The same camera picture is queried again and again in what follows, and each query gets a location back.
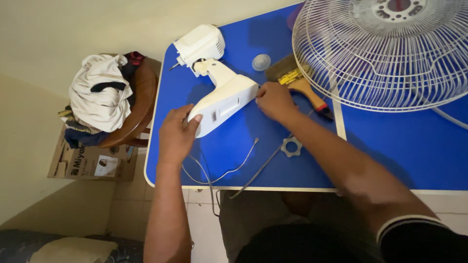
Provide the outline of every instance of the person's left hand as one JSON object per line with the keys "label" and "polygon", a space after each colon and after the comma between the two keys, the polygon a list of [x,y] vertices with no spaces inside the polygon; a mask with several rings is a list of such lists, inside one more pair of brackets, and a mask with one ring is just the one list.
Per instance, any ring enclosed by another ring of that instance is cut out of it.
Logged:
{"label": "person's left hand", "polygon": [[159,129],[158,165],[181,166],[195,140],[195,132],[202,120],[199,114],[184,124],[193,104],[171,110]]}

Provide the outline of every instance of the cardboard box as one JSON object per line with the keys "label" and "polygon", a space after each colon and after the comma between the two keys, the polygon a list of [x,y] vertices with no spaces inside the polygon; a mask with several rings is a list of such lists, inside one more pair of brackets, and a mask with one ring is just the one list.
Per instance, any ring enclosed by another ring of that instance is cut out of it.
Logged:
{"label": "cardboard box", "polygon": [[132,181],[138,148],[121,145],[111,148],[71,149],[64,139],[65,126],[58,138],[48,178]]}

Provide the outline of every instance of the wall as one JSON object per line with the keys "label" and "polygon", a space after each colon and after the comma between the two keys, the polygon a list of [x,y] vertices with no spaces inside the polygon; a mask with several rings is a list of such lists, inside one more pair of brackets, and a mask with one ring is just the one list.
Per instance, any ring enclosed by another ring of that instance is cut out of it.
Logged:
{"label": "wall", "polygon": [[137,50],[162,60],[196,26],[224,25],[300,0],[3,0],[0,73],[68,97],[81,61]]}
{"label": "wall", "polygon": [[1,74],[0,89],[0,229],[104,233],[115,183],[46,178],[68,100]]}

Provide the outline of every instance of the shirt sleeve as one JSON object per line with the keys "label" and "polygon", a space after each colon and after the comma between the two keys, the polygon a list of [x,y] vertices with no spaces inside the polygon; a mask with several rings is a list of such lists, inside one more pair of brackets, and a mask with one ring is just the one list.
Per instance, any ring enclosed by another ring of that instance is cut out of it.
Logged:
{"label": "shirt sleeve", "polygon": [[390,220],[378,232],[377,242],[386,263],[468,262],[468,237],[427,216]]}

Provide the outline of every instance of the white tiled floor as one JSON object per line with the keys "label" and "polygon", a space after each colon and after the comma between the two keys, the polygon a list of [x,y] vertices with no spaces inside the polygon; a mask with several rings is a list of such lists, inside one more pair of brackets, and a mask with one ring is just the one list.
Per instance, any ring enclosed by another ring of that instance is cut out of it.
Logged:
{"label": "white tiled floor", "polygon": [[[113,236],[140,241],[145,238],[154,192],[144,178],[145,156],[146,148],[140,148],[133,182],[117,183],[108,221],[108,230]],[[212,213],[209,190],[183,190],[183,196],[195,242],[192,262],[227,262],[219,221]],[[418,196],[455,232],[468,235],[468,194]]]}

